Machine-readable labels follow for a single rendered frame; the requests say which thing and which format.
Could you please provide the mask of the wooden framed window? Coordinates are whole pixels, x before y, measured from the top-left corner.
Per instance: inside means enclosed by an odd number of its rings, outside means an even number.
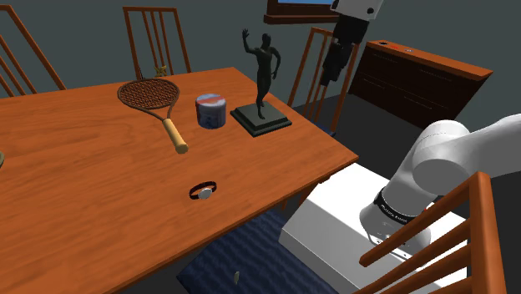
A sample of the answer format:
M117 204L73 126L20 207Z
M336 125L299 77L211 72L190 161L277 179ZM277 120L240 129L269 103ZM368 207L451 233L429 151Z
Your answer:
M270 25L336 23L339 14L330 6L330 3L319 3L318 0L267 0L263 21Z

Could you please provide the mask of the wooden slat-back chair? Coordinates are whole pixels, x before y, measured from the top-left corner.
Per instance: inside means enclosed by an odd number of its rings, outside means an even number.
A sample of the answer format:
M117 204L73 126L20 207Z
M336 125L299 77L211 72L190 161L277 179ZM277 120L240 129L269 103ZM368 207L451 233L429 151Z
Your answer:
M165 14L171 13L175 21L175 31L180 42L180 50L183 55L185 68L187 73L192 72L190 58L185 44L185 37L180 23L180 16L177 8L173 7L143 7L143 6L123 6L124 22L129 40L131 57L134 65L134 73L137 79L142 78L142 72L139 66L139 58L136 49L136 42L130 13L140 13L144 29L147 35L149 48L154 61L154 67L167 66L167 75L174 74L172 58L169 50L169 40L166 32Z
M270 211L207 246L178 276L189 294L339 294L280 242ZM360 257L405 261L352 294L507 294L489 177L478 172Z
M341 92L340 92L339 98L336 103L335 113L333 114L331 124L329 126L326 126L325 124L321 124L318 122L318 119L319 119L319 116L321 113L321 107L323 105L323 102L324 102L324 99L326 96L326 91L327 91L327 86L320 85L319 78L323 75L323 71L321 70L321 61L323 60L323 57L324 57L324 54L326 51L327 42L330 42L330 45L332 45L332 43L333 43L333 37L332 37L333 32L332 31L325 30L323 28L317 28L317 27L312 27L310 29L308 38L306 40L306 46L304 48L304 51L303 51L303 54L301 57L300 65L297 70L296 78L293 83L287 105L290 107L293 105L293 101L294 101L294 98L296 97L296 92L297 92L298 86L301 81L301 76L302 76L303 70L306 65L308 53L310 52L311 44L312 44L313 38L316 34L320 34L322 36L321 50L319 52L319 57L316 62L316 68L315 68L315 72L314 72L312 81L309 83L310 88L308 91L308 95L306 97L305 108L301 114L305 118L310 120L319 129L325 131L331 137L334 137L336 135L336 127L338 125L340 115L341 115L341 109L342 109L343 103L345 101L347 91L351 85L351 79L352 79L352 75L354 73L354 64L357 60L357 55L359 52L360 45L359 44L353 45L352 54L349 59L349 63L347 65L346 76L344 78L344 81L343 81L343 84L341 87Z
M0 99L66 88L13 6L0 3Z

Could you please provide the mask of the dark wooden sideboard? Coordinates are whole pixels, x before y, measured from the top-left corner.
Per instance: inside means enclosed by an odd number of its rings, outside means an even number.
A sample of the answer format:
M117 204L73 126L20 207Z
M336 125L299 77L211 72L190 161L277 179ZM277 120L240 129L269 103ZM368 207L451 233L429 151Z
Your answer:
M426 128L456 119L493 71L387 40L368 41L349 93Z

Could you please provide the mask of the black human figure statue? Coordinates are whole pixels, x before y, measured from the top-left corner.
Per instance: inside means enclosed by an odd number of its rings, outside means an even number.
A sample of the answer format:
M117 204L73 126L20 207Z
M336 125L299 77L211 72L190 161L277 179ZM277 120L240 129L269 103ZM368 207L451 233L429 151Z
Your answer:
M288 127L292 125L292 122L275 106L265 101L272 80L278 74L281 55L276 48L271 46L270 34L263 33L261 46L255 48L248 44L249 35L247 28L242 30L244 49L247 53L255 55L258 66L256 72L257 95L253 104L237 107L231 110L230 114L252 137L258 137Z

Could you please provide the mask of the blue round tin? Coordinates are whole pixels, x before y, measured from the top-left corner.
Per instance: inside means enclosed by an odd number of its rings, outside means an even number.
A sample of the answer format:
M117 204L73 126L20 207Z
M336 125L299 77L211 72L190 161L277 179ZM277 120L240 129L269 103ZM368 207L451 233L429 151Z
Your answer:
M195 100L197 121L205 129L218 129L226 121L226 100L219 94L202 94Z

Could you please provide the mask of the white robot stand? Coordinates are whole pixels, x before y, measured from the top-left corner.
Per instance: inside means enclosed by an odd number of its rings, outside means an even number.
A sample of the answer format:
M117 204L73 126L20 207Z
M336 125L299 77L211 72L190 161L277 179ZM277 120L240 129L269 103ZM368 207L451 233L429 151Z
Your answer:
M353 164L311 192L281 231L279 242L339 294L352 294L405 261L405 253L385 255L368 267L360 257L378 242L362 228L360 212L389 182Z

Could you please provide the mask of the brown tennis racket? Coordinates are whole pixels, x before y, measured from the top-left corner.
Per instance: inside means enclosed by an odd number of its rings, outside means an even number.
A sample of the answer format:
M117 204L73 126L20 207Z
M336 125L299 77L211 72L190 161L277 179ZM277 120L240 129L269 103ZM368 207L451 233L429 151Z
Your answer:
M178 154L184 154L189 146L171 120L172 108L180 95L176 84L166 79L139 79L119 87L118 99L126 106L154 116L162 122Z

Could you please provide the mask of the black wristwatch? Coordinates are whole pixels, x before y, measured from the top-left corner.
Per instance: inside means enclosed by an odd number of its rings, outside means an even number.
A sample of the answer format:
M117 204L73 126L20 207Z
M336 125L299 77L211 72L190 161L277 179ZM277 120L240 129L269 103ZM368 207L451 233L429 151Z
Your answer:
M217 184L214 181L206 181L192 187L189 196L192 200L208 199L217 190Z

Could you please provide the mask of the wooden dining table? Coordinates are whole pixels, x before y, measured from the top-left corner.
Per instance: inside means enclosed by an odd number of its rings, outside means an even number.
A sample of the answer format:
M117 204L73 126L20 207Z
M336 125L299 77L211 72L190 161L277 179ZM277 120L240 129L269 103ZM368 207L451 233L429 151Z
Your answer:
M0 99L0 294L117 291L308 190L357 156L272 95L292 122L258 137L196 120L202 94L253 101L235 68L179 74L172 120L123 105L117 84ZM195 185L214 181L208 198Z

